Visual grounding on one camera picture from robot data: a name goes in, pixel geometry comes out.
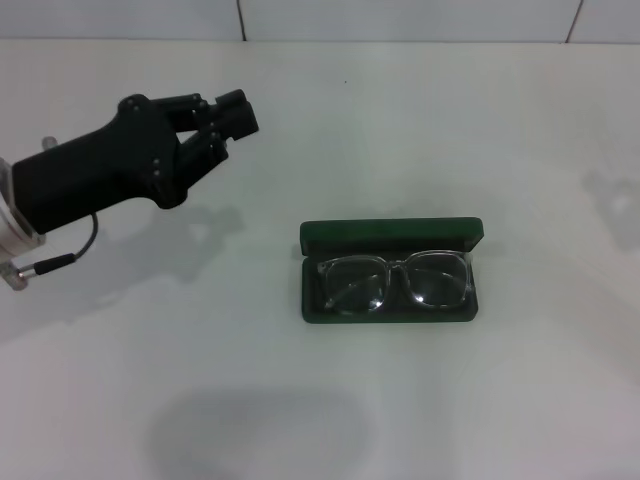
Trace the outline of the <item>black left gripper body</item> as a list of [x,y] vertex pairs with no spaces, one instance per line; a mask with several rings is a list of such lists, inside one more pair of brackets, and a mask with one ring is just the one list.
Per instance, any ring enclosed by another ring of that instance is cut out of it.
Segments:
[[187,198],[177,152],[166,112],[133,95],[102,128],[15,163],[15,205],[39,234],[133,198],[171,209]]

